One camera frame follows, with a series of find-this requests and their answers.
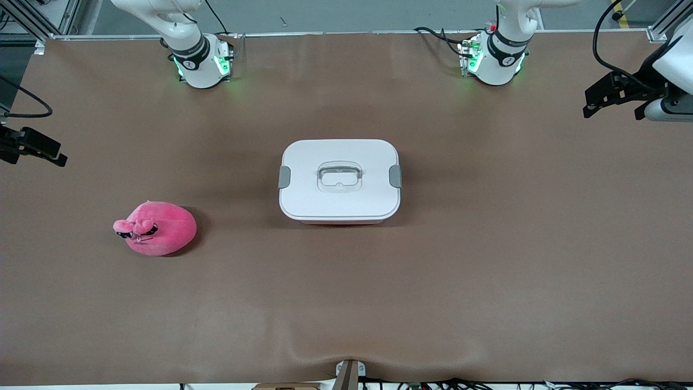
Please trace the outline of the metal mount bracket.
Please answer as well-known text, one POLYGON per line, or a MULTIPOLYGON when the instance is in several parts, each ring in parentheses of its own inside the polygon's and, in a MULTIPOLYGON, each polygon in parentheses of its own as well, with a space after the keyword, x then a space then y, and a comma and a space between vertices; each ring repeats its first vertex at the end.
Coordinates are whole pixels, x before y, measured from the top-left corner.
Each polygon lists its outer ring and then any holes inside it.
POLYGON ((342 360, 336 366, 337 378, 331 390, 362 390, 360 377, 366 375, 365 364, 357 360, 342 360))

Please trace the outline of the pink plush toy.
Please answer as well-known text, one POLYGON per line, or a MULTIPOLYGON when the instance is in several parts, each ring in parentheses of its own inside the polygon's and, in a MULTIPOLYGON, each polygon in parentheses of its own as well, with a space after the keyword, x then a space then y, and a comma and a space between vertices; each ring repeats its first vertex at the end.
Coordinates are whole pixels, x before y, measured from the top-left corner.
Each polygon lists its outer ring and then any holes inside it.
POLYGON ((116 220, 114 232, 137 254, 160 257, 190 244, 197 235, 195 217, 181 206, 164 201, 147 201, 126 219, 116 220))

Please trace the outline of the brown table cover mat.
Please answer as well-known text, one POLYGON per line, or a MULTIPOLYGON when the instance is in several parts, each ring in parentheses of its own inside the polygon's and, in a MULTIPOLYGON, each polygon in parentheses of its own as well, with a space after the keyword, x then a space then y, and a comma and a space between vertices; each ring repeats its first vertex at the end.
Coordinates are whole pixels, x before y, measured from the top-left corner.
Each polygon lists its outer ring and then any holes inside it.
POLYGON ((176 79, 158 41, 47 44, 22 86, 60 168, 0 162, 0 386, 386 380, 693 382, 693 123, 584 119, 587 33, 540 33, 487 87, 415 33, 254 37, 233 79, 176 79), (307 225, 285 149, 384 140, 397 212, 307 225), (151 257, 141 203, 197 222, 151 257))

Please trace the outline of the pink plastic storage box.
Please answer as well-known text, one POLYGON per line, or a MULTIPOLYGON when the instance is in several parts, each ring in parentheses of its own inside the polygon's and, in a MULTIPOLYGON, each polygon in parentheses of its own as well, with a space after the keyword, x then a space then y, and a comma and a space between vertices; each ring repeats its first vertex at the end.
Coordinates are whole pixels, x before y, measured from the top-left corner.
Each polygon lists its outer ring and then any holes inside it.
POLYGON ((374 225, 384 222, 388 217, 291 217, 291 219, 307 225, 374 225))

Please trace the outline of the silver table edge rail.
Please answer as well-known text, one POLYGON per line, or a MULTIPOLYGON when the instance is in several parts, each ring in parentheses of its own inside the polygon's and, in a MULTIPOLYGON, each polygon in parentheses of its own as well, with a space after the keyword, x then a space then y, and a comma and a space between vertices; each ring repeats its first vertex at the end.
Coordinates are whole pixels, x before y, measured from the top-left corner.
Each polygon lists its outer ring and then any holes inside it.
MULTIPOLYGON (((654 35, 650 28, 646 29, 605 29, 602 30, 603 33, 639 33, 640 35, 646 36, 649 43, 663 43, 666 41, 666 34, 662 33, 659 36, 654 35)), ((587 33, 592 35, 592 30, 589 29, 576 29, 576 30, 561 30, 561 29, 540 29, 535 34, 540 33, 587 33)), ((322 36, 326 35, 322 31, 299 31, 299 32, 267 32, 267 33, 230 33, 224 34, 220 33, 220 36, 230 37, 230 38, 246 38, 246 37, 294 37, 294 36, 322 36)), ((145 35, 145 34, 128 34, 128 35, 55 35, 50 34, 45 40, 37 40, 33 44, 33 55, 44 55, 45 45, 49 40, 57 41, 67 41, 67 42, 84 42, 84 41, 94 41, 94 42, 111 42, 111 41, 158 41, 160 35, 145 35)))

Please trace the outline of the metal stand leg black foot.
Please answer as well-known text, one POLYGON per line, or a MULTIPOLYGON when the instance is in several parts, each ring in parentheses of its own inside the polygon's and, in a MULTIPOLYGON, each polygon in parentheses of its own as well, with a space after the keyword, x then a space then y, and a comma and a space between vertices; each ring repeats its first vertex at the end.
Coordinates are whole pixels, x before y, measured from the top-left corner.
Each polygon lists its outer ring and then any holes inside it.
POLYGON ((626 0, 613 0, 614 7, 612 20, 619 23, 626 23, 626 13, 638 2, 638 0, 629 0, 626 5, 624 5, 624 2, 626 2, 626 0))

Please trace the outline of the aluminium frame profile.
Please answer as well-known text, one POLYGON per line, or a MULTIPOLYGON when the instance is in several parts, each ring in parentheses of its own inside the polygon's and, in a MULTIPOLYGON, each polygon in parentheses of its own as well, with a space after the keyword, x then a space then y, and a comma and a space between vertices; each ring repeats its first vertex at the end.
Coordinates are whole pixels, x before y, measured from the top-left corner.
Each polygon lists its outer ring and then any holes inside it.
POLYGON ((646 28, 648 40, 651 43, 665 42, 669 30, 676 29, 693 15, 693 0, 675 0, 652 25, 646 28))
POLYGON ((43 55, 45 43, 69 34, 81 0, 0 0, 0 46, 32 47, 43 55))

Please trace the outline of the white box lid with handle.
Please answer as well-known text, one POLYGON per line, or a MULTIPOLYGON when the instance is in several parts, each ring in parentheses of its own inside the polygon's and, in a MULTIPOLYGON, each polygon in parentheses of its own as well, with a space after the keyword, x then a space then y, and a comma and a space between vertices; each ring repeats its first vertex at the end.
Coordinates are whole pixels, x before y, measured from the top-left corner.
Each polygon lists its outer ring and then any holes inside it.
POLYGON ((393 216, 401 188, 389 185, 388 170, 400 165, 396 148, 384 140, 300 140, 290 144, 280 165, 291 183, 279 189, 287 217, 393 216))

